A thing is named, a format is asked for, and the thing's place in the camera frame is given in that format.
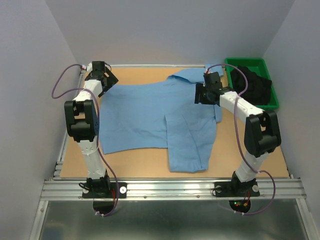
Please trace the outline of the light blue long sleeve shirt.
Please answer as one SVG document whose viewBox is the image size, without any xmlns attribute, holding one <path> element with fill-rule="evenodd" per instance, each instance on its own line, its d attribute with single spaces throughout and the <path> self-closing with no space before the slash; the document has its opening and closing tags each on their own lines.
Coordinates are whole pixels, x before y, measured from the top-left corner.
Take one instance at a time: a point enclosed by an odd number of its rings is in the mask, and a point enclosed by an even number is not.
<svg viewBox="0 0 320 240">
<path fill-rule="evenodd" d="M 161 82 L 116 84 L 108 90 L 99 108 L 103 153 L 167 149 L 171 172 L 207 170 L 222 109 L 195 103 L 204 72 L 187 68 Z"/>
</svg>

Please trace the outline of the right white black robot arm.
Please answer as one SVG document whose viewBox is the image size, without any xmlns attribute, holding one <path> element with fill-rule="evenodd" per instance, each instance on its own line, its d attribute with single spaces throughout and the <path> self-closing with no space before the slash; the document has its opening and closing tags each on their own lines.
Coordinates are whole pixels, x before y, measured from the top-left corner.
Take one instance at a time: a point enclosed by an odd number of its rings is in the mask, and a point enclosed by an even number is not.
<svg viewBox="0 0 320 240">
<path fill-rule="evenodd" d="M 230 181 L 215 183 L 213 195 L 221 197 L 243 197 L 260 195 L 256 176 L 263 161 L 281 145 L 278 117 L 273 110 L 258 108 L 238 95 L 229 86 L 222 85 L 218 72 L 204 73 L 204 82 L 196 84 L 196 104 L 217 105 L 241 120 L 244 126 L 242 164 L 233 172 Z"/>
</svg>

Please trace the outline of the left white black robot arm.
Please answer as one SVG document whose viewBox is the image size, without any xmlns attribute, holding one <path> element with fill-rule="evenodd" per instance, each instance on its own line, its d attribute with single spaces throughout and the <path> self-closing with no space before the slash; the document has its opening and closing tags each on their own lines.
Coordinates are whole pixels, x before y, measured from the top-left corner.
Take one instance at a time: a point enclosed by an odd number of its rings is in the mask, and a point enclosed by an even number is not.
<svg viewBox="0 0 320 240">
<path fill-rule="evenodd" d="M 83 88 L 73 100 L 64 103 L 67 133 L 80 147 L 87 167 L 86 182 L 79 184 L 83 198 L 110 198 L 117 193 L 99 152 L 98 98 L 118 82 L 108 66 L 104 61 L 92 61 L 86 68 Z"/>
</svg>

